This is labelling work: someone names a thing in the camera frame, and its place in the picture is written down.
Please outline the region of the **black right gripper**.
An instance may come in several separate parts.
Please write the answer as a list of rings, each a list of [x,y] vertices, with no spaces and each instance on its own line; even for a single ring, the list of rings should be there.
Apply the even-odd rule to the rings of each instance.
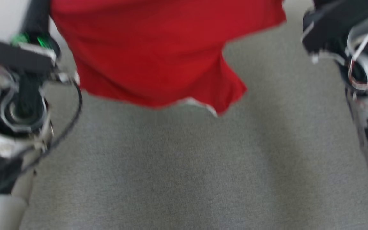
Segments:
[[[303,18],[302,45],[317,53],[333,39],[368,18],[368,0],[314,0]]]

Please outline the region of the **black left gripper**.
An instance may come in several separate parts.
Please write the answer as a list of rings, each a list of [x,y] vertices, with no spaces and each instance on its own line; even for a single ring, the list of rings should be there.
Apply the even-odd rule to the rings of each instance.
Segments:
[[[50,0],[29,1],[20,34],[10,44],[0,41],[0,66],[38,78],[54,72],[61,51],[50,36],[50,9]]]

